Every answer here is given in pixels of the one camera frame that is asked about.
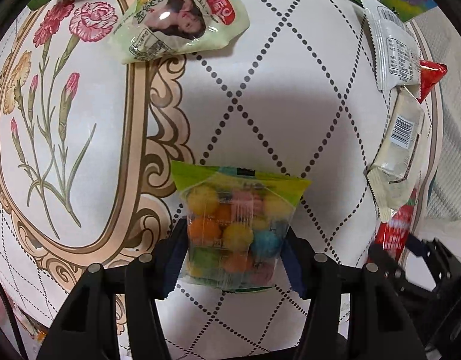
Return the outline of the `white labelled snack packet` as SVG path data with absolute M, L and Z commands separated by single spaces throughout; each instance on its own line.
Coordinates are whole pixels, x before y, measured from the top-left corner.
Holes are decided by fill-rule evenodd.
M 379 0 L 360 0 L 370 26 L 378 90 L 408 86 L 421 94 L 420 47 L 400 18 Z

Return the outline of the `red triangular snack packet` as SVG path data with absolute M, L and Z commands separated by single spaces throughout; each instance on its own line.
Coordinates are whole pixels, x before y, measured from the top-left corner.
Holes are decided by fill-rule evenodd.
M 430 91 L 445 77 L 448 67 L 443 63 L 429 60 L 420 60 L 421 87 L 418 102 L 422 103 Z

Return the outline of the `red white snack packet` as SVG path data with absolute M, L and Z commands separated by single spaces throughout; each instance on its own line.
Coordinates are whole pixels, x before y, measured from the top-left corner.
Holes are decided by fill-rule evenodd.
M 416 205 L 418 191 L 412 190 L 407 203 L 387 223 L 380 223 L 375 242 L 396 261 L 404 251 L 410 228 L 413 221 L 413 214 Z

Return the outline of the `white patterned quilt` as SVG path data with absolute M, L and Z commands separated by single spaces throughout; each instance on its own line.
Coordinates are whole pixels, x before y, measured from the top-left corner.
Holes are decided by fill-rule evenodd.
M 0 282 L 50 325 L 91 263 L 149 251 L 184 214 L 173 160 L 311 184 L 292 222 L 360 266 L 378 217 L 365 171 L 396 93 L 380 93 L 349 0 L 241 0 L 225 49 L 123 65 L 103 37 L 133 0 L 22 10 L 0 38 Z

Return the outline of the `colourful candy ball bag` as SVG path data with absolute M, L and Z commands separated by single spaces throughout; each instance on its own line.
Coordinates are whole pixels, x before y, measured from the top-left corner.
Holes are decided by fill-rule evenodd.
M 226 292 L 271 287 L 310 180 L 178 161 L 172 163 L 171 174 L 187 209 L 184 277 Z

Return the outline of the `green plum snack packet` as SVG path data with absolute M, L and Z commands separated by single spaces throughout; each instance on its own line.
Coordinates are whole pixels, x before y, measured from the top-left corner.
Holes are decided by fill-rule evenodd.
M 240 0 L 135 0 L 108 41 L 128 64 L 223 49 L 249 26 Z

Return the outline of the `white quilted bed bumper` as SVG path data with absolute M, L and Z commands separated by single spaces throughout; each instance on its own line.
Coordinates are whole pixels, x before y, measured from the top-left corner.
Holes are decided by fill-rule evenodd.
M 443 141 L 422 234 L 438 237 L 461 262 L 461 36 L 440 8 L 415 19 L 435 61 L 448 67 L 440 81 Z

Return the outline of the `cream barcode snack packet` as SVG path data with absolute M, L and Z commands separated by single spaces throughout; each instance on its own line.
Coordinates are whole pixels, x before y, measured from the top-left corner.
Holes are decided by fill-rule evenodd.
M 382 145 L 367 173 L 381 222 L 409 200 L 427 147 L 427 117 L 407 88 L 399 91 Z

